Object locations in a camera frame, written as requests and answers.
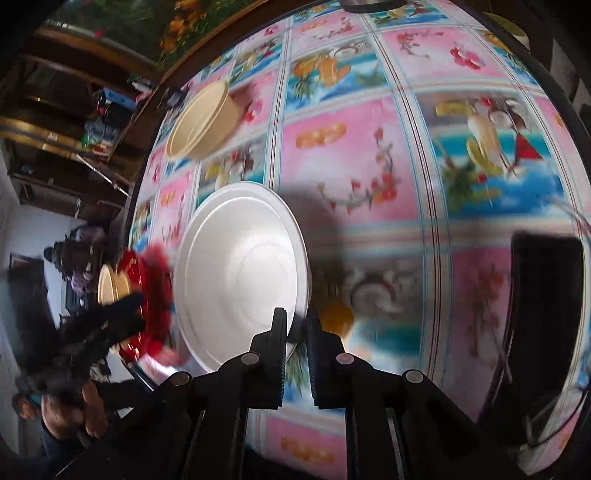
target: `paper bowl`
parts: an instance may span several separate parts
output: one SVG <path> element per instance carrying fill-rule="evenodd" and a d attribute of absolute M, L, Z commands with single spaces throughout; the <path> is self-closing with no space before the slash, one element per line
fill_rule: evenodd
<path fill-rule="evenodd" d="M 507 20 L 506 18 L 499 15 L 489 12 L 486 12 L 486 14 L 496 21 L 501 27 L 507 30 L 511 35 L 513 35 L 517 40 L 519 40 L 519 42 L 522 43 L 525 48 L 528 50 L 530 49 L 530 39 L 528 38 L 527 34 L 522 29 L 520 29 L 520 27 L 515 25 L 512 21 Z"/>
<path fill-rule="evenodd" d="M 179 116 L 168 136 L 166 154 L 172 159 L 204 159 L 232 133 L 242 114 L 228 95 L 226 81 L 210 83 Z"/>
<path fill-rule="evenodd" d="M 209 196 L 185 233 L 173 291 L 184 340 L 207 372 L 248 351 L 254 335 L 270 330 L 276 307 L 287 311 L 289 332 L 306 315 L 310 282 L 287 205 L 251 182 Z M 286 359 L 294 348 L 287 345 Z"/>
<path fill-rule="evenodd" d="M 125 272 L 115 273 L 110 265 L 103 265 L 99 274 L 98 301 L 110 305 L 131 294 L 131 283 Z"/>

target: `table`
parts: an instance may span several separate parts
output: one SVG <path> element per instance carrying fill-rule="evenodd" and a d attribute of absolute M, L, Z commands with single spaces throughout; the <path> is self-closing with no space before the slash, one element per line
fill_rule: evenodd
<path fill-rule="evenodd" d="M 232 137 L 200 164 L 165 141 L 188 101 L 227 79 L 245 105 Z M 198 72 L 167 113 L 142 179 L 129 246 L 171 266 L 192 213 L 241 180 L 278 192 L 303 231 L 312 302 L 347 351 L 393 373 L 425 372 L 476 420 L 495 370 L 509 302 L 511 235 L 582 238 L 553 207 L 591 213 L 591 186 L 562 117 L 523 62 L 464 10 L 421 0 L 352 15 L 337 2 L 263 28 Z M 584 245 L 584 272 L 589 249 Z M 589 282 L 564 385 L 582 373 Z M 138 361 L 157 383 L 190 356 L 171 306 L 165 353 Z M 305 348 L 286 366 L 284 407 L 252 411 L 248 443 L 266 458 L 346 478 L 345 419 L 318 411 Z M 556 408 L 549 423 L 560 422 Z M 554 462 L 577 417 L 519 459 Z"/>

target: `screw head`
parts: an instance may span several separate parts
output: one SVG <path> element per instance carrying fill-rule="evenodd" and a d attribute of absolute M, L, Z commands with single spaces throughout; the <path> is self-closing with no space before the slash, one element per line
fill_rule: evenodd
<path fill-rule="evenodd" d="M 170 382 L 175 387 L 181 387 L 182 385 L 186 385 L 191 380 L 191 375 L 187 372 L 176 372 L 170 376 Z"/>
<path fill-rule="evenodd" d="M 336 356 L 336 360 L 341 365 L 350 365 L 353 362 L 355 362 L 355 357 L 353 355 L 351 355 L 350 353 L 339 353 Z"/>
<path fill-rule="evenodd" d="M 248 352 L 241 356 L 240 361 L 245 365 L 256 365 L 260 357 L 255 352 Z"/>
<path fill-rule="evenodd" d="M 406 372 L 406 378 L 410 383 L 421 383 L 425 376 L 418 370 L 409 370 Z"/>

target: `plate rim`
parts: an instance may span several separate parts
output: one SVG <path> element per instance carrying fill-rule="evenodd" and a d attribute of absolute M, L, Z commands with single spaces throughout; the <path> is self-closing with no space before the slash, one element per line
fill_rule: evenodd
<path fill-rule="evenodd" d="M 204 360 L 199 358 L 199 355 L 194 350 L 194 347 L 191 345 L 191 342 L 196 341 L 197 344 L 199 344 L 202 347 L 202 350 L 204 350 L 204 352 L 207 353 L 208 356 L 210 355 L 207 352 L 205 346 L 201 343 L 201 341 L 199 341 L 199 338 L 197 338 L 194 335 L 194 332 L 188 332 L 187 326 L 185 325 L 187 322 L 190 322 L 189 310 L 187 308 L 186 302 L 184 301 L 187 259 L 192 247 L 192 239 L 195 237 L 195 235 L 197 235 L 200 227 L 205 222 L 207 217 L 214 210 L 216 210 L 218 206 L 220 206 L 224 201 L 226 201 L 226 198 L 228 196 L 230 196 L 231 199 L 240 198 L 241 192 L 246 194 L 254 193 L 252 196 L 250 196 L 251 198 L 263 200 L 266 203 L 268 203 L 271 209 L 280 217 L 281 223 L 284 225 L 285 230 L 287 231 L 287 234 L 292 243 L 295 258 L 296 274 L 298 280 L 296 282 L 297 291 L 295 298 L 294 317 L 291 318 L 290 327 L 293 324 L 293 320 L 297 314 L 305 317 L 310 301 L 310 267 L 308 263 L 306 244 L 304 243 L 304 238 L 302 236 L 300 227 L 293 215 L 293 212 L 287 206 L 285 201 L 283 201 L 283 199 L 270 188 L 264 186 L 263 184 L 253 181 L 240 181 L 237 183 L 232 183 L 211 194 L 197 208 L 197 210 L 195 210 L 191 217 L 189 227 L 186 229 L 183 235 L 181 246 L 178 250 L 173 275 L 173 298 L 181 334 L 183 335 L 183 339 L 187 345 L 187 348 L 189 349 L 197 363 L 199 363 L 199 365 L 206 372 L 212 372 L 214 370 L 212 370 L 212 368 L 208 364 L 206 364 Z M 287 361 L 287 359 L 291 356 L 295 348 L 295 343 L 287 343 L 285 349 L 285 361 Z"/>
<path fill-rule="evenodd" d="M 213 110 L 211 116 L 207 119 L 206 125 L 203 127 L 200 134 L 197 135 L 196 138 L 194 138 L 191 142 L 188 143 L 189 146 L 185 145 L 185 147 L 179 153 L 177 153 L 176 155 L 173 155 L 170 152 L 170 148 L 171 148 L 172 143 L 174 141 L 174 137 L 178 133 L 178 126 L 180 125 L 181 121 L 189 114 L 190 110 L 193 107 L 195 107 L 195 104 L 198 101 L 201 101 L 203 99 L 203 97 L 205 97 L 207 94 L 209 94 L 212 89 L 219 87 L 219 86 L 223 86 L 222 97 L 221 97 L 221 100 L 219 101 L 219 103 L 216 105 L 215 109 Z M 171 130 L 171 132 L 168 135 L 168 138 L 166 140 L 165 153 L 168 155 L 168 157 L 171 160 L 179 160 L 181 158 L 185 158 L 189 154 L 189 152 L 194 148 L 194 146 L 207 134 L 207 131 L 209 130 L 209 128 L 212 126 L 212 123 L 219 115 L 219 112 L 222 110 L 222 107 L 224 106 L 224 103 L 226 102 L 226 100 L 228 98 L 228 94 L 229 94 L 228 82 L 225 80 L 217 80 L 215 82 L 212 82 L 212 83 L 206 85 L 199 93 L 197 93 L 197 95 L 195 95 L 195 97 L 193 97 L 189 101 L 189 103 L 183 108 L 182 113 L 178 116 L 178 118 L 173 126 L 173 129 Z"/>

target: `white plate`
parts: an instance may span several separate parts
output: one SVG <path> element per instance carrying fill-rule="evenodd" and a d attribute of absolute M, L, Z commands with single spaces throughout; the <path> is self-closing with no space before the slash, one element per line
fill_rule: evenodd
<path fill-rule="evenodd" d="M 242 181 L 199 206 L 178 252 L 173 289 L 184 340 L 206 371 L 247 351 L 253 335 L 270 329 L 275 307 L 286 309 L 288 331 L 294 315 L 305 318 L 309 287 L 300 229 L 272 190 Z M 288 343 L 286 359 L 294 348 Z"/>

